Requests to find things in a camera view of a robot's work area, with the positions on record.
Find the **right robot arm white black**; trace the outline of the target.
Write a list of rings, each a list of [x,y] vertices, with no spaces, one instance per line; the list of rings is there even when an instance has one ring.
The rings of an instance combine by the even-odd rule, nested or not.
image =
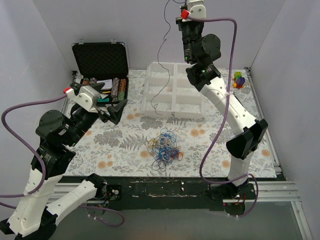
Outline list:
[[[184,60],[191,64],[187,78],[199,93],[205,96],[223,115],[222,124],[228,124],[234,137],[226,142],[231,155],[230,169],[223,182],[209,181],[212,196],[216,199],[237,199],[244,194],[249,182],[249,165],[254,151],[267,130],[265,119],[250,114],[231,93],[214,61],[221,57],[221,41],[214,34],[202,35],[204,21],[176,20],[182,34]]]

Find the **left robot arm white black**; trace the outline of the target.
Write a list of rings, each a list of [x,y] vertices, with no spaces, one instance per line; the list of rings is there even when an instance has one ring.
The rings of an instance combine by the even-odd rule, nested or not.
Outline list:
[[[75,156],[72,151],[80,139],[100,120],[118,124],[126,100],[102,110],[97,102],[102,84],[83,85],[73,82],[63,97],[74,101],[70,116],[58,110],[45,112],[39,120],[36,134],[39,147],[33,149],[33,159],[24,192],[18,195],[19,203],[13,214],[1,221],[0,229],[18,240],[47,240],[59,223],[73,210],[83,207],[88,200],[106,201],[111,188],[106,180],[95,173],[60,199],[49,202],[57,183],[62,179]]]

